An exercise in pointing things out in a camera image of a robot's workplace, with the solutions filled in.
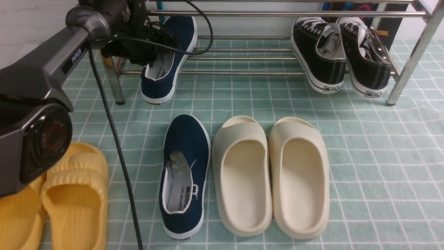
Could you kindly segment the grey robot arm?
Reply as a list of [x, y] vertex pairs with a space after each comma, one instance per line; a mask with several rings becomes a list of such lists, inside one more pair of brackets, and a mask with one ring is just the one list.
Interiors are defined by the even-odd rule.
[[21, 192], [65, 155], [73, 104], [62, 90], [92, 49], [145, 65], [179, 40], [150, 20], [144, 0], [80, 0], [66, 27], [0, 72], [0, 195]]

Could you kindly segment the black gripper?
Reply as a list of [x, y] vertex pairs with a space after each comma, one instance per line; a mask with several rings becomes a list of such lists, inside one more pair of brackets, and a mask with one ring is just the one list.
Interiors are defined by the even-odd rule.
[[144, 0], [129, 0], [128, 8], [130, 17], [118, 30], [117, 40], [101, 49], [104, 57], [127, 58], [132, 64], [152, 66], [156, 59], [163, 59], [166, 47], [179, 46], [178, 38], [165, 24], [149, 19]]

